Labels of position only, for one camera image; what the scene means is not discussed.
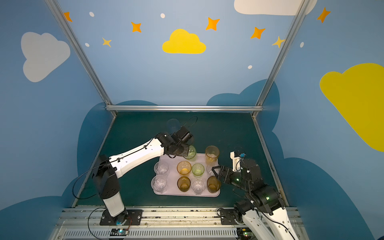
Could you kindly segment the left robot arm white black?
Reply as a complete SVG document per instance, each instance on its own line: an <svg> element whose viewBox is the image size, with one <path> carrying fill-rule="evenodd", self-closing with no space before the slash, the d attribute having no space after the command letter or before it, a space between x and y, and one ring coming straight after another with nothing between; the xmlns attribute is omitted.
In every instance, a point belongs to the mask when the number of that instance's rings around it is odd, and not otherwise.
<svg viewBox="0 0 384 240"><path fill-rule="evenodd" d="M128 212L121 198L119 178L137 166L162 155L186 157L194 137L182 126L171 135L156 134L146 143L122 154L98 157L99 165L91 173L91 179L103 200L108 216L125 217Z"/></svg>

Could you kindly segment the tall orange glass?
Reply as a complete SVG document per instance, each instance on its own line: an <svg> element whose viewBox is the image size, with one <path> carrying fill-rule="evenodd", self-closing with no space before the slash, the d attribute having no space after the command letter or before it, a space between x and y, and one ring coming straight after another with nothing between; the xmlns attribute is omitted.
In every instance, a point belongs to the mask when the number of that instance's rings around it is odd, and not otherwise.
<svg viewBox="0 0 384 240"><path fill-rule="evenodd" d="M214 164L218 161L220 150L216 146L208 146L205 150L206 163Z"/></svg>

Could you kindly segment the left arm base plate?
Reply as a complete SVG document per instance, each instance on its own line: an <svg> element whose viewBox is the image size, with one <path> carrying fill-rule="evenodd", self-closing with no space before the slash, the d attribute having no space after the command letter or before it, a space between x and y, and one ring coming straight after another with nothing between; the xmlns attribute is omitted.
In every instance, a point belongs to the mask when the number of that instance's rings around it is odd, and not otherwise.
<svg viewBox="0 0 384 240"><path fill-rule="evenodd" d="M112 217L108 210L104 210L100 221L101 226L139 226L142 219L142 210L124 210Z"/></svg>

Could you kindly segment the dark amber textured glass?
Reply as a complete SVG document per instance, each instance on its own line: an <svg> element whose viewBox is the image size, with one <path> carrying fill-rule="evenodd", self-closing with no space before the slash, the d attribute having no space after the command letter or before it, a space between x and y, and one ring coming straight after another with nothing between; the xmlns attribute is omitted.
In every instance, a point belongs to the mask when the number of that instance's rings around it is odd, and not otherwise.
<svg viewBox="0 0 384 240"><path fill-rule="evenodd" d="M177 181L178 189L181 192L187 192L191 186L191 180L188 177L180 177Z"/></svg>
<svg viewBox="0 0 384 240"><path fill-rule="evenodd" d="M221 182L215 176L211 176L207 179L207 189L210 193L216 193L220 188Z"/></svg>

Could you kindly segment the tall clear bluish glass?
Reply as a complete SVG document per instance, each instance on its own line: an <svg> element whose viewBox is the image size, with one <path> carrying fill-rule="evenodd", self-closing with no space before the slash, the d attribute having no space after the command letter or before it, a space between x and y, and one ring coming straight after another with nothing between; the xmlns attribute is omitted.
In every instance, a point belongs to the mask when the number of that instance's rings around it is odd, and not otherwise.
<svg viewBox="0 0 384 240"><path fill-rule="evenodd" d="M181 127L179 120L170 119L167 121L167 128L170 134L177 132Z"/></svg>

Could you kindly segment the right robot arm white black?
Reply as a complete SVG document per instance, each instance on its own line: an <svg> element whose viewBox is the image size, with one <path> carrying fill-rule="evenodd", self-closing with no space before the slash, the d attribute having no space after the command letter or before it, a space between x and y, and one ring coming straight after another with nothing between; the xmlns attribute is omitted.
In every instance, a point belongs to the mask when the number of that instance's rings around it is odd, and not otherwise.
<svg viewBox="0 0 384 240"><path fill-rule="evenodd" d="M231 169L212 167L223 184L245 191L246 199L234 206L237 223L247 226L258 240L297 240L281 194L267 185L259 165L252 159L242 159Z"/></svg>

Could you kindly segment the tall green glass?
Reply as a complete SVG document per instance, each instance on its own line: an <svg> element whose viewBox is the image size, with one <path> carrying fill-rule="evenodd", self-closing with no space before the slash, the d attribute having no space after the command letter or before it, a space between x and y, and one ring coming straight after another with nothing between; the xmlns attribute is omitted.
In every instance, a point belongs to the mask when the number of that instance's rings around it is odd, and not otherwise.
<svg viewBox="0 0 384 240"><path fill-rule="evenodd" d="M188 154L184 158L187 160L192 160L195 158L196 154L197 154L196 148L193 145L190 145L189 150L188 150Z"/></svg>

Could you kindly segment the orange short glass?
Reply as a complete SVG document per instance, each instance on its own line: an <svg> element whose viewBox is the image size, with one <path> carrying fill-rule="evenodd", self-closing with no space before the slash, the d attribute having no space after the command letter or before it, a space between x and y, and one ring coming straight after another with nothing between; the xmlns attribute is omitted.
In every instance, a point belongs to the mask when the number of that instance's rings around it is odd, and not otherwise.
<svg viewBox="0 0 384 240"><path fill-rule="evenodd" d="M177 165L177 171L180 175L188 175L192 170L192 165L188 161L181 161Z"/></svg>

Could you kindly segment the clear faceted glass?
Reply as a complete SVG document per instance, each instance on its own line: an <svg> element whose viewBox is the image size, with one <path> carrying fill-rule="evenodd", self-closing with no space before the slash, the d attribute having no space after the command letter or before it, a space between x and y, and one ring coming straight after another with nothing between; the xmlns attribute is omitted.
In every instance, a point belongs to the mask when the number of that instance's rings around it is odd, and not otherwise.
<svg viewBox="0 0 384 240"><path fill-rule="evenodd" d="M191 183L191 188L196 195L201 195L203 191L206 189L206 184L204 179L195 178Z"/></svg>
<svg viewBox="0 0 384 240"><path fill-rule="evenodd" d="M207 173L210 176L214 176L215 175L214 171L213 171L213 167L214 167L214 165L207 165Z"/></svg>
<svg viewBox="0 0 384 240"><path fill-rule="evenodd" d="M167 176L169 174L169 165L166 162L157 162L154 166L156 175Z"/></svg>
<svg viewBox="0 0 384 240"><path fill-rule="evenodd" d="M156 194L164 193L168 188L166 176L157 175L151 181L151 187Z"/></svg>

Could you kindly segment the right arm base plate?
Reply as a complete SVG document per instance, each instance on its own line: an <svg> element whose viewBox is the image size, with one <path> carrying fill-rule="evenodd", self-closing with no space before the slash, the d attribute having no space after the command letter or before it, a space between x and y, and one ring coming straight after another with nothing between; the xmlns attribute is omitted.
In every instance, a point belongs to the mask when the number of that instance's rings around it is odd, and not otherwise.
<svg viewBox="0 0 384 240"><path fill-rule="evenodd" d="M243 225L241 214L235 209L219 208L217 214L220 217L222 225Z"/></svg>

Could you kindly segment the small green glass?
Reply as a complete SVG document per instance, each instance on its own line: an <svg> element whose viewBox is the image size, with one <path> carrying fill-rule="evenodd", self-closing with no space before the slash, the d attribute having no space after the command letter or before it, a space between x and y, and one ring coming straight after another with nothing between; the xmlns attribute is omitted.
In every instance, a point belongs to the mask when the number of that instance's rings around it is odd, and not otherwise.
<svg viewBox="0 0 384 240"><path fill-rule="evenodd" d="M205 172L205 167L203 164L196 163L192 166L192 173L195 176L202 176Z"/></svg>

